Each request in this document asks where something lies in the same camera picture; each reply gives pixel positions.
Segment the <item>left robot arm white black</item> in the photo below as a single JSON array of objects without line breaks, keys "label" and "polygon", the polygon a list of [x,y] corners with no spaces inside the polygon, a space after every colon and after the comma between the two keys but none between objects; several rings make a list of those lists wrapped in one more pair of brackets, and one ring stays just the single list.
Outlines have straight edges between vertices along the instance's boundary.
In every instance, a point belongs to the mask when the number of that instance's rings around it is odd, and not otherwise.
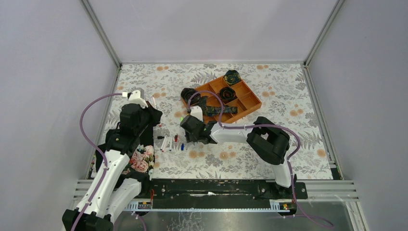
[{"label": "left robot arm white black", "polygon": [[125,179],[117,190],[116,183],[140,144],[141,136],[160,123],[162,114],[150,104],[146,108],[135,103],[122,107],[117,127],[107,133],[103,161],[95,179],[76,208],[67,209],[63,214],[62,222],[67,231],[114,229],[117,217],[142,190],[142,182],[137,179]]}]

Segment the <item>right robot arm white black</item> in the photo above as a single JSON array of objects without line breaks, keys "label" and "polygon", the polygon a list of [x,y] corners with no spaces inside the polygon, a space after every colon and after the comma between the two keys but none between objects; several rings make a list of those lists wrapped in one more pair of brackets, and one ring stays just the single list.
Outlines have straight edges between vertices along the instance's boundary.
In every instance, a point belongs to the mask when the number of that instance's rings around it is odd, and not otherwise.
[{"label": "right robot arm white black", "polygon": [[290,146],[288,133],[292,131],[288,128],[275,125],[262,116],[253,124],[245,125],[217,121],[204,123],[188,115],[181,121],[180,126],[186,132],[187,142],[248,144],[263,161],[272,165],[276,184],[285,188],[291,187],[293,180],[286,153]]}]

